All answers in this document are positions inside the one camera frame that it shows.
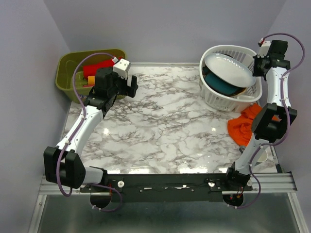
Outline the orange t shirt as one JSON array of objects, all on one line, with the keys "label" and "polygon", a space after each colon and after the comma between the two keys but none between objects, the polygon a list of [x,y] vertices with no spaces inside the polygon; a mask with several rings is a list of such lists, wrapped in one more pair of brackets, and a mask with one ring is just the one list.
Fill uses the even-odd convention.
[{"label": "orange t shirt", "polygon": [[252,135],[252,122],[261,110],[262,107],[260,107],[257,103],[254,103],[253,105],[245,108],[238,118],[228,121],[228,133],[239,146],[248,145]]}]

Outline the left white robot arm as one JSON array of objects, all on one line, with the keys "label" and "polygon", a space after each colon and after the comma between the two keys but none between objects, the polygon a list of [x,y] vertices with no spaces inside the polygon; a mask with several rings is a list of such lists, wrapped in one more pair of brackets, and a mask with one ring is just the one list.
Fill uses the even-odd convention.
[{"label": "left white robot arm", "polygon": [[62,188],[77,189],[91,184],[98,192],[107,188],[107,173],[102,168],[84,166],[80,155],[97,125],[104,119],[117,96],[133,98],[138,89],[137,77],[123,78],[112,68],[100,68],[95,85],[82,103],[82,111],[67,135],[43,153],[46,180]]}]

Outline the yellow rolled t shirt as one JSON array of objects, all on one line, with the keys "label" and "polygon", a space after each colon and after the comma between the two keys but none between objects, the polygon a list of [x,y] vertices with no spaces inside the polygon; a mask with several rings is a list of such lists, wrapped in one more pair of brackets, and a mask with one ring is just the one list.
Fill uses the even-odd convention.
[{"label": "yellow rolled t shirt", "polygon": [[88,76],[87,85],[94,86],[95,85],[95,76]]}]

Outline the white oval plate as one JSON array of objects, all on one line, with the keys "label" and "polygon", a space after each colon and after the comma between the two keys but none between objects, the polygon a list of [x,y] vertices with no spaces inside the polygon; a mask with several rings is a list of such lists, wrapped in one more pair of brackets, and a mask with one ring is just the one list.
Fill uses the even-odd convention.
[{"label": "white oval plate", "polygon": [[206,66],[223,81],[237,87],[250,87],[256,78],[241,62],[221,53],[211,53],[204,57]]}]

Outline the brown wooden dish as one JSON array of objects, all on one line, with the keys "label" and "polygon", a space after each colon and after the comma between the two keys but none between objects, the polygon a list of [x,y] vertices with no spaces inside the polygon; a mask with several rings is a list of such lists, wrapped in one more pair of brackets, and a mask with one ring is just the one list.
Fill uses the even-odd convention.
[{"label": "brown wooden dish", "polygon": [[242,95],[243,93],[245,93],[247,90],[247,88],[242,88],[240,90],[238,90],[233,96],[239,96],[239,95]]}]

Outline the red rolled t shirt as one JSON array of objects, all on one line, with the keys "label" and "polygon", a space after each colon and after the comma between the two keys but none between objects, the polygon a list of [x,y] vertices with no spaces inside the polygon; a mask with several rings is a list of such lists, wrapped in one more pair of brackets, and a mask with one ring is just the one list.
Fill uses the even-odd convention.
[{"label": "red rolled t shirt", "polygon": [[112,67],[113,65],[114,62],[112,60],[105,60],[97,64],[83,66],[83,76],[85,78],[88,78],[88,76],[95,76],[98,69]]}]

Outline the white plastic basket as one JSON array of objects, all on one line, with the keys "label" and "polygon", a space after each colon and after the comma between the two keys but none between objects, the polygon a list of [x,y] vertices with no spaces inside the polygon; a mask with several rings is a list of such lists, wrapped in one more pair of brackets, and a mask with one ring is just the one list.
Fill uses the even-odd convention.
[{"label": "white plastic basket", "polygon": [[201,92],[201,97],[205,99],[205,102],[214,109],[226,112],[241,112],[249,105],[257,102],[262,96],[262,84],[260,77],[256,77],[256,82],[254,85],[247,87],[245,91],[233,97],[228,97],[226,95],[218,93],[205,82],[205,76],[203,73],[203,67],[205,66],[204,58],[207,55],[213,53],[230,55],[234,59],[245,65],[250,71],[253,71],[253,56],[256,55],[256,52],[254,52],[252,49],[234,45],[217,45],[205,51],[199,63],[199,88]]}]

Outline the teal bowl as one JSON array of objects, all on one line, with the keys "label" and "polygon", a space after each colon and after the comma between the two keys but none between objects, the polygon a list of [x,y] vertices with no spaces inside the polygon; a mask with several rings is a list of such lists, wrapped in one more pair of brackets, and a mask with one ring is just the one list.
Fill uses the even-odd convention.
[{"label": "teal bowl", "polygon": [[204,80],[211,89],[225,96],[233,96],[244,90],[244,88],[237,87],[223,81],[213,73],[206,75]]}]

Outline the grey white mug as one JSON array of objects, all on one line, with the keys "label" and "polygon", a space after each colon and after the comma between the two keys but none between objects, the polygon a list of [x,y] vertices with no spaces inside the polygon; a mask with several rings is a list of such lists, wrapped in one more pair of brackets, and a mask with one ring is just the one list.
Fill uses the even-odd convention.
[{"label": "grey white mug", "polygon": [[[246,146],[240,146],[239,147],[239,152],[242,154],[245,150]],[[263,162],[265,162],[268,159],[268,153],[267,151],[263,151],[260,158],[257,160],[256,165],[261,164]]]}]

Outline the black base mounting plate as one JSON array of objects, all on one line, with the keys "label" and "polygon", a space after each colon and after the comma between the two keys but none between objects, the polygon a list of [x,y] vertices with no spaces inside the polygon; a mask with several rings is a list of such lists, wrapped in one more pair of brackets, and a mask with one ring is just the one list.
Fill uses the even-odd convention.
[{"label": "black base mounting plate", "polygon": [[229,195],[251,191],[250,174],[234,168],[227,173],[109,174],[97,183],[83,182],[82,192],[92,193],[91,203],[100,208],[108,203],[132,202],[222,202]]}]

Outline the aluminium rail frame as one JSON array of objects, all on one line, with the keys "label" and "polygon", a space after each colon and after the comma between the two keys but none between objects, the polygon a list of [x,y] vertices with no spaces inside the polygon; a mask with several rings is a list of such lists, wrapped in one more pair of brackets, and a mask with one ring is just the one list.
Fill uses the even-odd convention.
[{"label": "aluminium rail frame", "polygon": [[[175,161],[178,151],[171,150],[172,139],[160,137],[165,146],[164,156],[144,166],[134,166],[133,161],[117,161],[109,166],[111,172],[130,174],[199,174],[214,172],[224,174],[229,163],[237,157],[237,147],[225,132],[225,121],[234,117],[233,112],[216,111],[205,105],[200,97],[198,86],[199,65],[197,63],[133,63],[131,71],[148,77],[159,75],[192,82],[191,87],[175,85],[175,92],[190,92],[195,95],[194,104],[187,106],[187,113],[194,113],[195,121],[202,126],[203,118],[210,124],[210,145],[206,150],[198,151],[198,138],[185,147],[194,158],[193,164]],[[212,148],[217,140],[221,144]],[[30,224],[31,233],[104,233],[117,232],[236,232],[236,233],[306,233],[305,222],[296,196],[297,186],[291,173],[283,173],[275,149],[266,150],[267,160],[255,169],[251,178],[253,189],[246,195],[259,199],[250,207],[240,210],[240,217],[235,217],[235,210],[217,202],[171,202],[160,208],[156,202],[128,204],[120,211],[100,214],[93,211],[88,202],[89,193],[74,190],[70,198],[61,195],[58,187],[41,181],[34,214]]]}]

